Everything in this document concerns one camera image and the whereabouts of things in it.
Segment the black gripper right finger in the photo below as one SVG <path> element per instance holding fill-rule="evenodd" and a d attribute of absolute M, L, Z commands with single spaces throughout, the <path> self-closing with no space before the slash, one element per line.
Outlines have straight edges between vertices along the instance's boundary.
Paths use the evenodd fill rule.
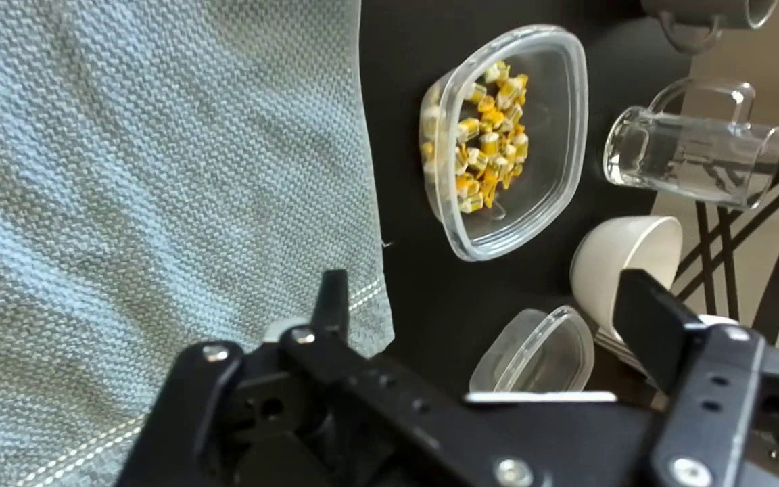
<path fill-rule="evenodd" d="M 641 269 L 619 273 L 613 327 L 644 365 L 645 377 L 671 392 L 701 319 Z"/>

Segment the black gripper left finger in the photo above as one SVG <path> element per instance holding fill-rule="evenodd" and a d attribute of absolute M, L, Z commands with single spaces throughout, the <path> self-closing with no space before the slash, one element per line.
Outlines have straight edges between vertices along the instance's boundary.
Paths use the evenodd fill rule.
<path fill-rule="evenodd" d="M 348 277 L 344 270 L 321 273 L 310 325 L 338 338 L 348 334 Z"/>

